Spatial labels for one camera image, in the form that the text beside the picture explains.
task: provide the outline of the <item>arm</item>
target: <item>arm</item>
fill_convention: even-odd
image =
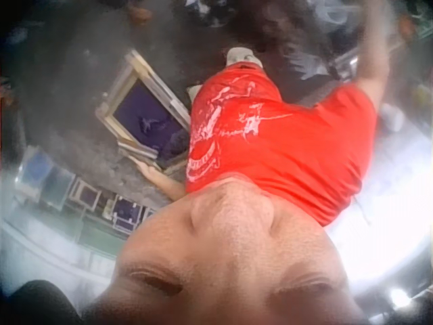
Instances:
[[[146,163],[132,156],[129,156],[129,158],[137,165],[143,176],[171,200],[177,201],[187,195],[185,186],[182,183],[171,179],[167,175],[157,171],[154,167],[148,166]]]
[[[386,0],[364,0],[365,30],[361,43],[355,85],[380,108],[389,74],[384,15]]]

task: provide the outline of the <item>red t-shirt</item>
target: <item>red t-shirt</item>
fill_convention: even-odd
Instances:
[[[255,64],[230,66],[193,103],[187,191],[241,173],[325,226],[361,189],[375,123],[373,104],[355,85],[309,110],[282,102]]]

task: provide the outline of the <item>man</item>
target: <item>man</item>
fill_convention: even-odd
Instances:
[[[364,0],[356,79],[314,110],[282,102],[247,49],[199,90],[186,191],[118,256],[88,316],[101,324],[364,324],[323,226],[361,189],[388,76],[384,0]]]

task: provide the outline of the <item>white print design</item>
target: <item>white print design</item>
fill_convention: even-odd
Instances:
[[[230,85],[236,83],[240,79],[248,77],[248,75],[240,76],[232,80]],[[207,101],[208,110],[204,112],[199,111],[199,115],[203,115],[200,120],[202,123],[195,126],[191,130],[191,143],[189,146],[189,153],[192,153],[194,148],[201,143],[207,144],[209,139],[212,139],[209,149],[199,159],[190,158],[187,166],[187,180],[191,183],[199,180],[210,171],[220,168],[220,155],[221,148],[219,146],[219,138],[242,136],[246,140],[248,134],[257,136],[259,134],[259,127],[264,120],[275,120],[279,118],[289,117],[292,114],[283,114],[278,116],[262,116],[263,103],[255,103],[250,105],[249,110],[239,114],[238,121],[242,127],[233,130],[228,125],[218,125],[218,121],[224,112],[224,103],[232,98],[247,98],[250,97],[256,84],[251,81],[248,84],[246,92],[243,94],[231,93],[230,87],[222,88],[219,93]]]

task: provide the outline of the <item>hand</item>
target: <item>hand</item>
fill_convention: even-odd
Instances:
[[[132,156],[129,156],[129,159],[131,159],[137,165],[138,170],[141,171],[143,176],[146,177],[147,179],[151,179],[152,175],[155,174],[155,172],[156,172],[155,167],[149,166],[145,162],[142,162],[142,161],[140,161],[140,160],[138,160]]]

